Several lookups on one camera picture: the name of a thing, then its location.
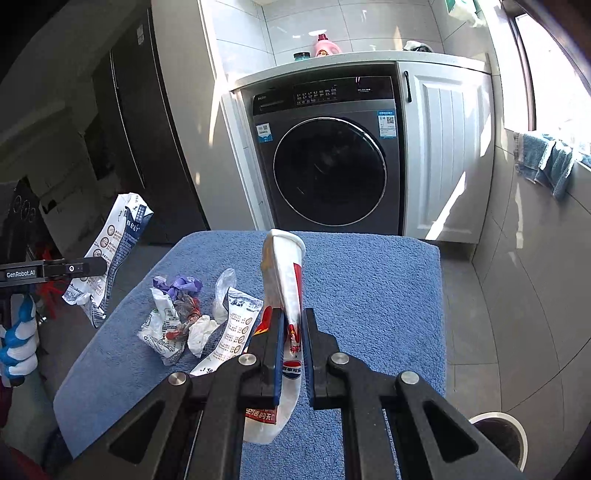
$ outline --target energy label sticker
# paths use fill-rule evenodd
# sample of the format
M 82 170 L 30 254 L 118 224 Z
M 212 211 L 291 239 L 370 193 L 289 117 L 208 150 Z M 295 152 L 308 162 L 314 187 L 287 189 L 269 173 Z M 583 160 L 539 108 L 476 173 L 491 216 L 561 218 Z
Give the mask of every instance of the energy label sticker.
M 257 125 L 256 133 L 258 135 L 259 143 L 270 142 L 273 140 L 273 135 L 271 135 L 271 127 L 269 124 Z
M 378 123 L 381 138 L 396 138 L 396 111 L 378 111 Z

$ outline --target washing machine door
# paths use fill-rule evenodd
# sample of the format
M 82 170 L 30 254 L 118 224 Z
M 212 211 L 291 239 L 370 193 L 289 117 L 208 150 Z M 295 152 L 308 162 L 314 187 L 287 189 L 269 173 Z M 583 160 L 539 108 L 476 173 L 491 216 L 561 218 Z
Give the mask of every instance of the washing machine door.
M 277 146 L 273 171 L 284 200 L 326 226 L 367 217 L 386 188 L 386 163 L 377 143 L 340 118 L 313 118 L 292 127 Z

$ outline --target black refrigerator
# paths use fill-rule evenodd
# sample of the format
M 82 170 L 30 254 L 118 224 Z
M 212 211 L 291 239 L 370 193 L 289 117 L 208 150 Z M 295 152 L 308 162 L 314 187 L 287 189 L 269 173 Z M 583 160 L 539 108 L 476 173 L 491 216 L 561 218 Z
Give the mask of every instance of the black refrigerator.
M 93 85 L 121 186 L 154 211 L 142 240 L 175 244 L 209 230 L 174 127 L 150 8 L 101 60 Z

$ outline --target blue-gray towel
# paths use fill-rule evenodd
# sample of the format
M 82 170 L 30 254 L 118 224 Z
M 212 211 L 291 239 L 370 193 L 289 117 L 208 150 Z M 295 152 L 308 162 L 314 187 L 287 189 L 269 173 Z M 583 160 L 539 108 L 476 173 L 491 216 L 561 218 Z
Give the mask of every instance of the blue-gray towel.
M 569 185 L 575 161 L 591 165 L 591 157 L 583 155 L 551 135 L 539 132 L 514 133 L 515 169 L 529 181 L 545 185 L 555 199 L 561 200 Z
M 388 374 L 411 369 L 439 393 L 445 385 L 441 272 L 436 247 L 410 238 L 298 233 L 306 244 L 304 305 L 341 350 Z M 194 275 L 203 282 L 203 312 L 228 267 L 238 289 L 262 298 L 259 270 L 265 232 L 199 232 L 182 239 L 115 309 L 82 352 L 54 400 L 64 439 L 79 455 L 173 371 L 196 364 L 187 349 L 165 367 L 136 333 L 153 308 L 155 275 Z M 270 445 L 245 443 L 242 479 L 344 477 L 340 413 L 313 411 L 302 383 L 291 420 Z

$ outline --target silver bolt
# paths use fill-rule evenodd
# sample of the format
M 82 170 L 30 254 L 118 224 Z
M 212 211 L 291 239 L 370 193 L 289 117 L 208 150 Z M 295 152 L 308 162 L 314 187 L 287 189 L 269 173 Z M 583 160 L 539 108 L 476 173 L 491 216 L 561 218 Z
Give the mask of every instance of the silver bolt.
M 333 353 L 330 356 L 330 359 L 333 361 L 333 363 L 336 363 L 337 365 L 344 365 L 349 363 L 349 355 L 343 352 Z
M 252 353 L 243 353 L 241 356 L 238 357 L 238 362 L 245 367 L 248 365 L 253 365 L 256 362 L 256 356 Z
M 418 375 L 415 372 L 406 370 L 405 372 L 402 372 L 402 375 L 400 375 L 400 380 L 408 385 L 414 385 L 415 383 L 418 383 Z
M 178 387 L 187 381 L 187 374 L 185 372 L 175 372 L 168 376 L 168 383 Z

